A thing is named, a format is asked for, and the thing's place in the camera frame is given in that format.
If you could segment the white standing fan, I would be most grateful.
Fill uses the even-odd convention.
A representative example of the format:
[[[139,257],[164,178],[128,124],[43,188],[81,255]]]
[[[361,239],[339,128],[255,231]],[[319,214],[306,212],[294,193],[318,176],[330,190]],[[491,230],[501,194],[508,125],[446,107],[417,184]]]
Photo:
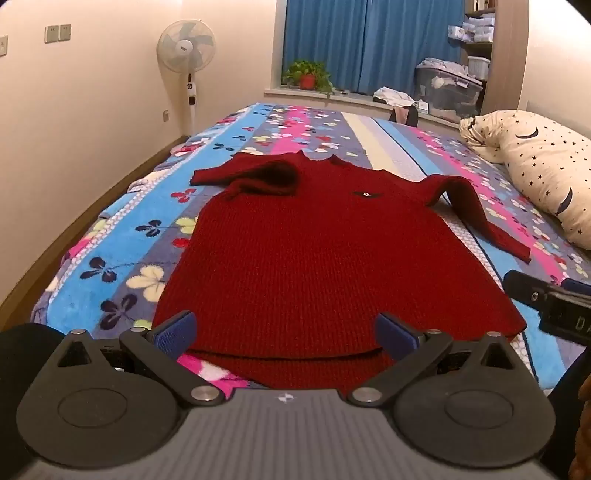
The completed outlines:
[[[159,63],[184,80],[187,127],[197,131],[197,81],[195,74],[208,66],[216,53],[214,33],[200,20],[179,20],[170,24],[156,45]]]

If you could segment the cream star-patterned pillow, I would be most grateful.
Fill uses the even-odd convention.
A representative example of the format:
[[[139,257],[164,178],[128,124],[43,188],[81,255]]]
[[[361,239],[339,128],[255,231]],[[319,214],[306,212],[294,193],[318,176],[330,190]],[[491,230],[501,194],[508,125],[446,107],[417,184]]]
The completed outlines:
[[[463,119],[463,141],[505,167],[514,187],[560,222],[565,238],[590,248],[590,139],[523,110],[497,110]]]

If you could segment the single wall switch plate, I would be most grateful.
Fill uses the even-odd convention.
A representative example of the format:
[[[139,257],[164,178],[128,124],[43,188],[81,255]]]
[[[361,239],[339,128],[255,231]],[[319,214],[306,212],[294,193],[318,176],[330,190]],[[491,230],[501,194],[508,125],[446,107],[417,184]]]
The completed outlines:
[[[0,37],[0,57],[6,56],[8,53],[8,36]]]

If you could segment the blue curtain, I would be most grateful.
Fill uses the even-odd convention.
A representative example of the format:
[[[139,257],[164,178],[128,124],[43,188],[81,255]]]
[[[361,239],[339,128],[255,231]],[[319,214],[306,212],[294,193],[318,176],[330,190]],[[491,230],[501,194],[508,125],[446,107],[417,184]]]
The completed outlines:
[[[465,3],[457,0],[288,1],[283,69],[322,63],[336,88],[413,95],[424,59],[460,61],[448,28],[464,19]]]

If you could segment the double wall switch plate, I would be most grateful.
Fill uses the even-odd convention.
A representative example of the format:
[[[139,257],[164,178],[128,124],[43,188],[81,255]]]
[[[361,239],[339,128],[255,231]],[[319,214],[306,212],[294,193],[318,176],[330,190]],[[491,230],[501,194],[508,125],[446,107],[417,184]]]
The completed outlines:
[[[65,42],[71,39],[71,25],[49,25],[44,30],[44,43]]]

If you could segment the wooden shelf unit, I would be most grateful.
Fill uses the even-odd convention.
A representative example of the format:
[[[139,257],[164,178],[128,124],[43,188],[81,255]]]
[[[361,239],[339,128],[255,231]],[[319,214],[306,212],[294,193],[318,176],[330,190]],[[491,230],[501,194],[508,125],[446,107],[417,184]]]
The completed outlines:
[[[529,40],[528,0],[465,1],[465,18],[495,14],[493,41],[462,43],[461,62],[469,56],[491,61],[489,77],[479,99],[480,112],[511,110],[519,107],[525,77]]]

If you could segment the white clothes pile on sill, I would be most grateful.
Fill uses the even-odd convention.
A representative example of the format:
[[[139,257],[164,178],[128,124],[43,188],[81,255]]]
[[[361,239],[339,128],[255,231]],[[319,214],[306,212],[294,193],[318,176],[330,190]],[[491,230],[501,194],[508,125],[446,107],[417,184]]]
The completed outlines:
[[[415,104],[415,100],[406,92],[394,90],[390,87],[381,87],[373,94],[374,99],[384,101],[390,106],[409,107]]]

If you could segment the green plant in red pot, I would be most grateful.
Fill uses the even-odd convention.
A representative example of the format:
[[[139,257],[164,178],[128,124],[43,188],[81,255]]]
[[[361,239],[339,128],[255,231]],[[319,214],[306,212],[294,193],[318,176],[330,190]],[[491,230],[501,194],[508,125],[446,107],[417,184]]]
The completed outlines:
[[[294,60],[283,72],[281,83],[306,91],[317,91],[331,95],[334,86],[329,79],[329,72],[322,62]]]

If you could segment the dark chair back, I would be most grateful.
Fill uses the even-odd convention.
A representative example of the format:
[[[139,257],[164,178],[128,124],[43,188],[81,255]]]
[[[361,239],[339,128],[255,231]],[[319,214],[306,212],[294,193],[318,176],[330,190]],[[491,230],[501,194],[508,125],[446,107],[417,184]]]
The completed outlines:
[[[419,121],[419,111],[414,105],[394,106],[389,121],[416,128]]]

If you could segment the dark red knit sweater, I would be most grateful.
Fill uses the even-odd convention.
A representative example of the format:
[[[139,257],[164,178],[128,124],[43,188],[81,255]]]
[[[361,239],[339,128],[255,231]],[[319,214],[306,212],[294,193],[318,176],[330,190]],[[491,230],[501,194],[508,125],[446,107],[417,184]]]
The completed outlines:
[[[460,341],[525,329],[435,212],[447,196],[464,223],[529,260],[526,245],[488,221],[463,177],[413,182],[338,157],[239,153],[190,182],[218,193],[202,207],[153,321],[190,311],[192,349],[242,378],[352,391],[392,364],[376,337],[382,313]]]

